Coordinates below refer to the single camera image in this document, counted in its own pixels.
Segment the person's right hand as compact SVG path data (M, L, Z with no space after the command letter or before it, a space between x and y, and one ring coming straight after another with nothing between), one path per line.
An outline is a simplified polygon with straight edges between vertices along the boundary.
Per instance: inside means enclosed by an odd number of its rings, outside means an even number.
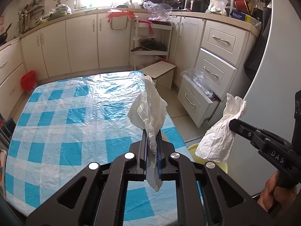
M257 203L268 212L275 202L281 205L278 214L285 214L293 204L297 196L297 188L292 190L277 186L279 172L276 171L272 177L266 181L264 189L260 193Z

